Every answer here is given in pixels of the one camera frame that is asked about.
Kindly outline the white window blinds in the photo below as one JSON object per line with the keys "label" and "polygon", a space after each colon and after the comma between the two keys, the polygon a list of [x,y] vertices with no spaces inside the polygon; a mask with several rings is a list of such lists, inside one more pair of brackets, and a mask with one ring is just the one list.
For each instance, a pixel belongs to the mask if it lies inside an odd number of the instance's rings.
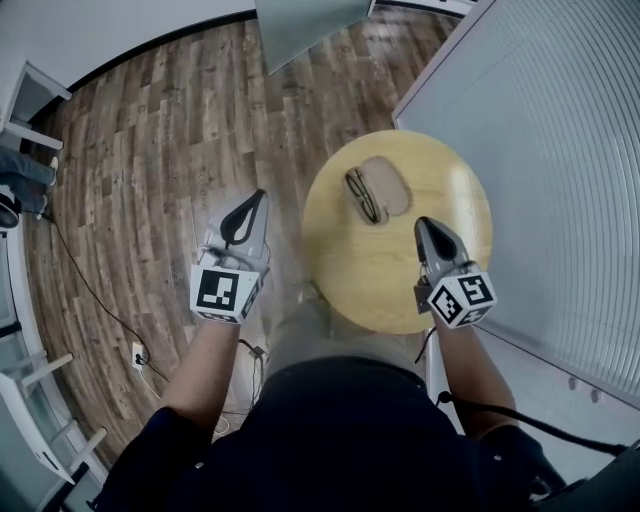
{"label": "white window blinds", "polygon": [[640,408],[640,0],[478,0],[394,121],[484,189],[486,328]]}

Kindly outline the person's dark blue shirt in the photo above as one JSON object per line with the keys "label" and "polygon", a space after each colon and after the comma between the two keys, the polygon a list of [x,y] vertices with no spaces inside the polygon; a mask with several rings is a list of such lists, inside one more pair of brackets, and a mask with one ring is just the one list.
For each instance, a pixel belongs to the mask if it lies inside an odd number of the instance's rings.
{"label": "person's dark blue shirt", "polygon": [[221,439],[170,408],[127,446],[97,512],[520,512],[564,481],[515,426],[459,435],[413,373],[355,357],[291,366]]}

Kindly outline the black eyeglasses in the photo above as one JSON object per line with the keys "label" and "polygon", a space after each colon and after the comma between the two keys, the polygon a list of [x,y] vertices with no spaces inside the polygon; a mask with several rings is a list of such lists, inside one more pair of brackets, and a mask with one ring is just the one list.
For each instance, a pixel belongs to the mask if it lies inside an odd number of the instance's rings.
{"label": "black eyeglasses", "polygon": [[350,193],[351,202],[362,220],[368,225],[381,224],[380,207],[360,169],[357,167],[349,169],[344,176],[344,183]]}

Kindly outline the person's right forearm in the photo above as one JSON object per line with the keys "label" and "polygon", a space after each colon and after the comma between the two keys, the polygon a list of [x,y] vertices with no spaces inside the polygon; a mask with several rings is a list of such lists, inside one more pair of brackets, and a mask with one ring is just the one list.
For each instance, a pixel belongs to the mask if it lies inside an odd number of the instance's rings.
{"label": "person's right forearm", "polygon": [[[473,327],[449,329],[439,317],[434,318],[434,325],[450,393],[461,400],[515,410],[507,382]],[[460,405],[455,405],[455,410],[465,434],[476,440],[503,426],[519,426],[518,421],[501,414],[473,411]]]}

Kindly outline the black equipment pack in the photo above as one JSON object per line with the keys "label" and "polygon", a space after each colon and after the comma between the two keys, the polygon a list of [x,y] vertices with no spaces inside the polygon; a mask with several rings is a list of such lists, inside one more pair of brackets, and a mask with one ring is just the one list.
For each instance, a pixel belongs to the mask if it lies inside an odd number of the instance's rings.
{"label": "black equipment pack", "polygon": [[640,512],[640,441],[547,512]]}

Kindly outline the frosted glass door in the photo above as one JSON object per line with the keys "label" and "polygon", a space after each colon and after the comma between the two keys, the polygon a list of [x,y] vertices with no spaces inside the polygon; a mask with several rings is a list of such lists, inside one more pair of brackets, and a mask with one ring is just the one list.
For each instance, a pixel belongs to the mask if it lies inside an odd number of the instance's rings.
{"label": "frosted glass door", "polygon": [[368,17],[375,2],[255,0],[268,74],[274,74],[324,38]]}

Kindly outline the white table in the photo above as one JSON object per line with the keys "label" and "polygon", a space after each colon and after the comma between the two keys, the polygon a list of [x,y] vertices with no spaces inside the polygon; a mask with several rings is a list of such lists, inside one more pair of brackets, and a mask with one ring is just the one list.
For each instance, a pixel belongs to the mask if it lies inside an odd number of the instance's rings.
{"label": "white table", "polygon": [[22,140],[60,151],[61,140],[35,131],[30,120],[54,100],[72,93],[28,60],[0,62],[0,146],[18,151]]}
{"label": "white table", "polygon": [[54,435],[45,436],[29,408],[33,389],[54,381],[52,374],[73,360],[68,353],[54,361],[47,360],[45,350],[0,368],[0,399],[35,459],[55,476],[37,503],[36,511],[66,509],[65,500],[78,482],[92,475],[99,486],[106,481],[107,472],[95,456],[95,449],[106,437],[99,428],[88,440],[79,430],[74,418],[64,420]]}

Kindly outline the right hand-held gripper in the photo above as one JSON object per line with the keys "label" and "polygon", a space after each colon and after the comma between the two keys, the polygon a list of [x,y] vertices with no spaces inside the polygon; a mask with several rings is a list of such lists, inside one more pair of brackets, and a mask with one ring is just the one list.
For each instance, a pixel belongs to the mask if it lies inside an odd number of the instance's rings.
{"label": "right hand-held gripper", "polygon": [[419,278],[414,286],[418,312],[431,312],[449,329],[482,320],[497,304],[497,295],[488,273],[469,261],[462,239],[447,225],[426,216],[416,220],[414,235],[419,261],[429,272],[456,266],[436,284],[430,284],[427,275]]}

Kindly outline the person's left forearm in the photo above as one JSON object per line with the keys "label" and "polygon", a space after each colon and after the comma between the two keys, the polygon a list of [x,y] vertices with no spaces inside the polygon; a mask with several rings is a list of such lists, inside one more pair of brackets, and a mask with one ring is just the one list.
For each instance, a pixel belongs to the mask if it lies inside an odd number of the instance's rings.
{"label": "person's left forearm", "polygon": [[209,439],[224,408],[239,335],[237,324],[204,321],[162,396],[163,407],[192,421]]}

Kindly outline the beige glasses case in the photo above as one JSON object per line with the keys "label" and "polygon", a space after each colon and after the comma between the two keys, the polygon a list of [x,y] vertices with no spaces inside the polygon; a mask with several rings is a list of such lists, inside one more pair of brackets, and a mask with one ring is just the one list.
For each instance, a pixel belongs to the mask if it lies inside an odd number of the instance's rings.
{"label": "beige glasses case", "polygon": [[[400,216],[409,209],[411,205],[409,189],[401,174],[388,159],[382,156],[374,156],[355,167],[359,168],[364,174],[367,185],[373,192],[382,214],[381,224],[369,226],[386,224],[390,217]],[[344,176],[342,180],[343,187],[351,202],[350,193],[344,183]]]}

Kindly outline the round wooden table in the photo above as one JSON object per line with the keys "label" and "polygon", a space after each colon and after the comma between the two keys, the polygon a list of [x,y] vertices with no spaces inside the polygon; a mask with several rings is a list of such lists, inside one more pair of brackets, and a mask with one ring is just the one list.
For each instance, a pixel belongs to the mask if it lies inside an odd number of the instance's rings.
{"label": "round wooden table", "polygon": [[[345,173],[370,157],[391,162],[409,190],[410,207],[382,226],[356,212]],[[471,259],[486,269],[493,245],[489,201],[472,168],[449,146],[424,134],[386,130],[362,136],[321,168],[306,199],[304,263],[329,304],[371,331],[414,334],[433,324],[417,310],[420,276],[414,223],[432,217],[451,228]]]}

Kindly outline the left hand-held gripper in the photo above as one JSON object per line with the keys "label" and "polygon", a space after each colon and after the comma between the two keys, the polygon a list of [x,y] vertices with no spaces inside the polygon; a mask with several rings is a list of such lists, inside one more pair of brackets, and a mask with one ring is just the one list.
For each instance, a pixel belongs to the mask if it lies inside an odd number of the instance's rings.
{"label": "left hand-held gripper", "polygon": [[241,325],[269,272],[265,243],[269,211],[263,189],[241,194],[210,218],[191,266],[190,309],[205,320]]}

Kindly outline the person's beige trousers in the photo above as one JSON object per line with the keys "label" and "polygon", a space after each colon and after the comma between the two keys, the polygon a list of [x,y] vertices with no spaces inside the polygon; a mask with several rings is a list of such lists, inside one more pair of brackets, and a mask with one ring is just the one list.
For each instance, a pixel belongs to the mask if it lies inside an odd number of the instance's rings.
{"label": "person's beige trousers", "polygon": [[323,297],[302,293],[271,336],[266,376],[295,364],[332,357],[382,362],[425,378],[409,354],[406,338],[366,330],[334,312]]}

